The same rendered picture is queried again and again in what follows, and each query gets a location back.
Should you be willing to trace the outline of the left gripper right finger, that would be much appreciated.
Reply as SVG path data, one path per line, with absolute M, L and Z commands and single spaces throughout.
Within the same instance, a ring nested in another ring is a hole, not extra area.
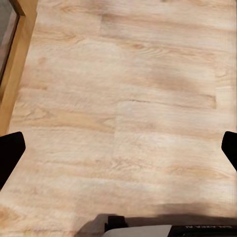
M 237 171 L 237 133 L 226 131 L 221 149 Z

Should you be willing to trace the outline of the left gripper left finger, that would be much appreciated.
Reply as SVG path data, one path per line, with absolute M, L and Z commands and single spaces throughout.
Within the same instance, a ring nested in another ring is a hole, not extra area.
M 0 137 L 0 191 L 26 150 L 21 131 Z

